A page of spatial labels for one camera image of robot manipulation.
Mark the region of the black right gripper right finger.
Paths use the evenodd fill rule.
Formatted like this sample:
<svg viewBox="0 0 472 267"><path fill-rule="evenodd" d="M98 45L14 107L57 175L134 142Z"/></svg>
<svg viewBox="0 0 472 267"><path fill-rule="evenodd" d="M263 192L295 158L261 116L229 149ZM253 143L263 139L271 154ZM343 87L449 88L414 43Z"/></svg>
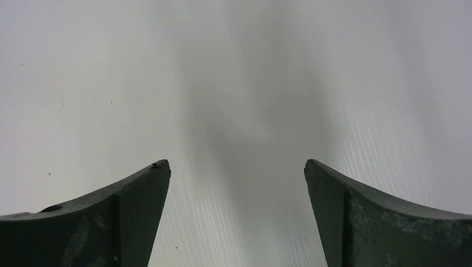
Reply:
<svg viewBox="0 0 472 267"><path fill-rule="evenodd" d="M316 161L304 167L328 266L470 266L471 216L400 199Z"/></svg>

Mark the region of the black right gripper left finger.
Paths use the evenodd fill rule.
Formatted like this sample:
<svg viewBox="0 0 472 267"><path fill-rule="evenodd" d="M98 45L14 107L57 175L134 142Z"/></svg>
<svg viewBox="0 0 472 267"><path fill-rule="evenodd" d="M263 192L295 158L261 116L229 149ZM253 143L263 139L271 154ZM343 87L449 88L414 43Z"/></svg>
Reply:
<svg viewBox="0 0 472 267"><path fill-rule="evenodd" d="M159 160L40 212L1 216L1 265L147 266L170 177Z"/></svg>

